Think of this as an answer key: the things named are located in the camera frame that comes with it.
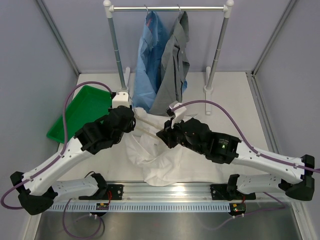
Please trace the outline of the metal wire hanger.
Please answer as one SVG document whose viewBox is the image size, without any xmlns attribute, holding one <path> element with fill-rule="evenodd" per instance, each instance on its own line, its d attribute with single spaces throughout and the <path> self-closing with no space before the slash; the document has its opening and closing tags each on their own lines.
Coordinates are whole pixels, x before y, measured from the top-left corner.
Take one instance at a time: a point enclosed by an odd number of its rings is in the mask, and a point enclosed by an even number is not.
<svg viewBox="0 0 320 240">
<path fill-rule="evenodd" d="M 156 136 L 156 133 L 164 128 L 164 123 L 169 118 L 149 114 L 141 107 L 134 107 L 132 110 L 136 119 L 136 125 L 128 136 L 131 138 L 140 138 L 142 135 L 146 135 L 159 140 L 160 138 Z"/>
</svg>

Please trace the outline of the white shirt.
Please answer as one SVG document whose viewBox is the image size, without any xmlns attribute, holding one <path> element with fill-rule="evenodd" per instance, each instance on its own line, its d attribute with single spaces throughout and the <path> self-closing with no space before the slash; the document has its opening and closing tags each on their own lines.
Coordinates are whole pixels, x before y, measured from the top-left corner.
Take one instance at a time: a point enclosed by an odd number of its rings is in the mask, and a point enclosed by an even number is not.
<svg viewBox="0 0 320 240">
<path fill-rule="evenodd" d="M 207 160 L 185 147 L 168 148 L 161 139 L 147 135 L 124 137 L 128 159 L 141 168 L 143 180 L 162 187 L 178 182 L 211 182 L 224 184 L 237 170 Z"/>
</svg>

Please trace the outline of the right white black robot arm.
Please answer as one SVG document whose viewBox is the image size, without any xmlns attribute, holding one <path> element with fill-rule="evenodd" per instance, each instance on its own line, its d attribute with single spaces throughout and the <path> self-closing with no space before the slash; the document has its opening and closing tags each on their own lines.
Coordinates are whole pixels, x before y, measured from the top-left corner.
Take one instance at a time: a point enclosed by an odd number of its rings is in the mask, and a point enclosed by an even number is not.
<svg viewBox="0 0 320 240">
<path fill-rule="evenodd" d="M 298 201 L 313 198 L 315 159 L 311 155 L 288 157 L 249 147 L 238 137 L 211 131 L 195 118 L 175 124 L 168 120 L 156 136 L 170 149 L 181 145 L 216 164 L 240 165 L 263 172 L 230 175 L 219 191 L 226 200 L 252 200 L 256 193 L 263 192 L 284 193 Z"/>
</svg>

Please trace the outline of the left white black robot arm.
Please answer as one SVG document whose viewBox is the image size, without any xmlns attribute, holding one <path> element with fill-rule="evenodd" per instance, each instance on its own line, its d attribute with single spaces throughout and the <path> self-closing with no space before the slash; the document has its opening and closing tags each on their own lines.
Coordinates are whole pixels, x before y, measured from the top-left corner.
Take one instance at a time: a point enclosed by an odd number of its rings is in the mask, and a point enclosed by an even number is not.
<svg viewBox="0 0 320 240">
<path fill-rule="evenodd" d="M 118 144 L 125 133 L 134 130 L 135 125 L 135 114 L 130 106 L 111 108 L 107 115 L 79 129 L 63 146 L 62 152 L 56 152 L 28 172 L 14 172 L 10 180 L 18 191 L 21 209 L 30 215 L 38 215 L 55 202 L 101 200 L 106 197 L 108 184 L 100 173 L 82 179 L 59 179 L 82 161 Z"/>
</svg>

